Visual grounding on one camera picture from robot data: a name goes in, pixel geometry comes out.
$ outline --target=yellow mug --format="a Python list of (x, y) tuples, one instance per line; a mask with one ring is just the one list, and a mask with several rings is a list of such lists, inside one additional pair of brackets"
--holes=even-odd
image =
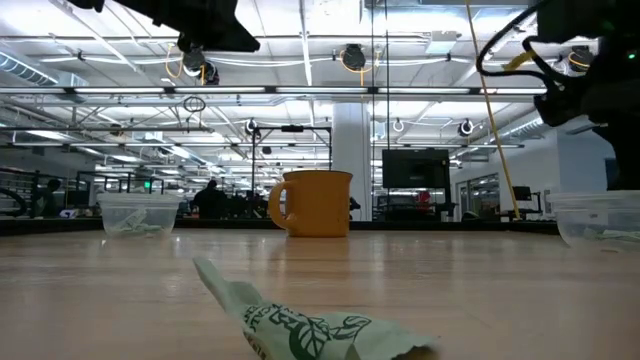
[[(269, 195), (269, 215), (292, 237), (345, 237), (349, 232), (349, 185), (353, 175), (309, 170), (284, 174)], [(285, 214), (280, 196), (287, 190)]]

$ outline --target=television screen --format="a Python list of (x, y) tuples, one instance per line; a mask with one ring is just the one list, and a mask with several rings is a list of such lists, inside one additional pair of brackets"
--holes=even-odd
[(383, 150), (382, 187), (443, 189), (449, 187), (447, 150)]

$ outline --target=wooden table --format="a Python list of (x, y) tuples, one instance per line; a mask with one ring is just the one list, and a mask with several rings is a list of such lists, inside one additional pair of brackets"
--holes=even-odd
[(194, 256), (302, 312), (361, 312), (438, 337), (443, 359), (640, 359), (640, 254), (506, 232), (204, 229), (1, 238), (0, 359), (258, 359)]

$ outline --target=plastic container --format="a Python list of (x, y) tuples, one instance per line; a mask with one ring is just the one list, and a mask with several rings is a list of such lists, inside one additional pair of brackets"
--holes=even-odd
[(173, 195), (98, 194), (102, 224), (112, 237), (169, 235), (180, 201)]
[(578, 249), (640, 251), (640, 191), (553, 194), (560, 235)]

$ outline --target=green and white paper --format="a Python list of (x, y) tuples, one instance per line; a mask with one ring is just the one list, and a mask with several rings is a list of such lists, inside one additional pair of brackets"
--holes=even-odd
[(350, 313), (305, 316), (262, 299), (249, 283), (226, 281), (209, 260), (194, 263), (224, 311), (241, 321), (247, 341), (263, 360), (392, 360), (415, 348), (435, 353), (431, 338), (394, 323)]

